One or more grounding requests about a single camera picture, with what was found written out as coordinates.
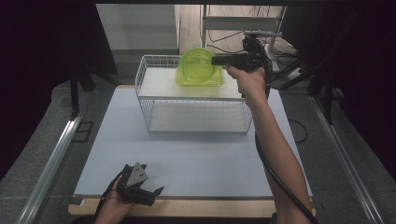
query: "yellow-green bowl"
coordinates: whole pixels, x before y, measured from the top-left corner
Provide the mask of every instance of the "yellow-green bowl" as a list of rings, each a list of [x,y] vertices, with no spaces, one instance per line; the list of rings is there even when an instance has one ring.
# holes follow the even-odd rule
[[[184,53],[178,63],[177,83],[181,86],[220,86],[222,69],[211,64],[213,51],[195,48]]]

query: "hand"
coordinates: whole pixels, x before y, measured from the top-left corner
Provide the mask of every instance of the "hand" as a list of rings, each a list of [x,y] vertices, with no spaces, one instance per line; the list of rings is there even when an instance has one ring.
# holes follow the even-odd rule
[[[124,202],[120,198],[120,195],[116,192],[119,181],[120,179],[114,183],[113,188],[107,194],[106,201],[103,204],[97,219],[95,220],[95,224],[120,223],[134,207],[135,203]]]
[[[236,79],[238,91],[245,95],[247,105],[251,106],[256,100],[267,100],[265,95],[265,70],[260,67],[252,73],[247,73],[233,66],[227,68],[228,74]]]

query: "human arm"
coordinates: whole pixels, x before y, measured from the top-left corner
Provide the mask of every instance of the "human arm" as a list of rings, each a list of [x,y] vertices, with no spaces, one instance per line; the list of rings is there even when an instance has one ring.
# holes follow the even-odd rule
[[[124,202],[116,192],[119,179],[114,183],[101,208],[95,224],[118,224],[128,215],[135,203]]]
[[[255,72],[247,74],[242,70],[229,67],[227,72],[236,79],[239,91],[245,95],[265,158],[291,192],[297,196],[308,210],[311,210],[301,165],[280,131],[275,116],[267,102],[264,69],[259,68]],[[274,179],[272,177],[267,179],[274,195],[277,224],[309,223],[304,213],[301,212]]]

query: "white wire basket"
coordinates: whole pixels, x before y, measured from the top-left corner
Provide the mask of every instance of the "white wire basket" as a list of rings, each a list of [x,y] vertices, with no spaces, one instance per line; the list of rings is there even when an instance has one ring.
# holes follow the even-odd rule
[[[220,87],[181,87],[175,80],[179,59],[178,55],[142,58],[135,90],[148,130],[247,133],[252,117],[236,81],[224,76]]]

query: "white wall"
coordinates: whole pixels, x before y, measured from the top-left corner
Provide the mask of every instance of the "white wall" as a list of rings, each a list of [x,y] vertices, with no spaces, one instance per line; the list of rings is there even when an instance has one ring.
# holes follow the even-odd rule
[[[111,49],[177,49],[178,6],[96,4]]]

